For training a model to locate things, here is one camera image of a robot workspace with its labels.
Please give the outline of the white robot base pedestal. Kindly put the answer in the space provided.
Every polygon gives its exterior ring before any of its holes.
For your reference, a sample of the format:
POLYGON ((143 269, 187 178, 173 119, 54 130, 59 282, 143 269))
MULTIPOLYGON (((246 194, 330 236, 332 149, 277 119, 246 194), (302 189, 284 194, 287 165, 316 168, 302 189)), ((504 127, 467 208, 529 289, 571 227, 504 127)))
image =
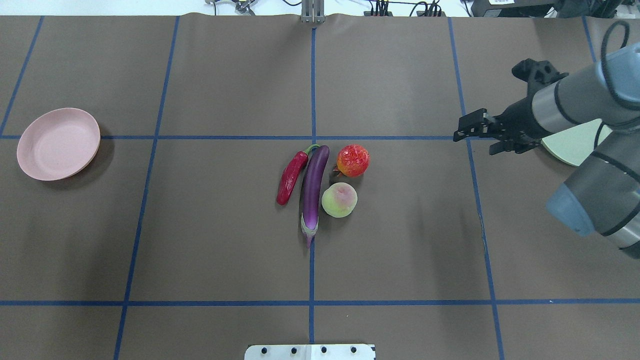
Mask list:
POLYGON ((251 345, 245 360, 375 360, 373 344, 263 344, 251 345))

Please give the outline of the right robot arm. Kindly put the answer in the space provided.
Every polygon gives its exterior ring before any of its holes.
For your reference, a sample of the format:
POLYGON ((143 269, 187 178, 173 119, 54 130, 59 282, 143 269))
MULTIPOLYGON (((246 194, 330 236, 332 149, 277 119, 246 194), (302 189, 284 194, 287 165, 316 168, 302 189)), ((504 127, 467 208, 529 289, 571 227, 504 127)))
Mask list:
POLYGON ((460 117, 455 142, 492 138, 490 155, 523 154, 542 139, 601 120, 610 133, 547 200, 546 209, 581 237, 598 233, 639 258, 639 44, 607 54, 574 73, 547 60, 521 60, 511 69, 526 96, 491 115, 460 117))

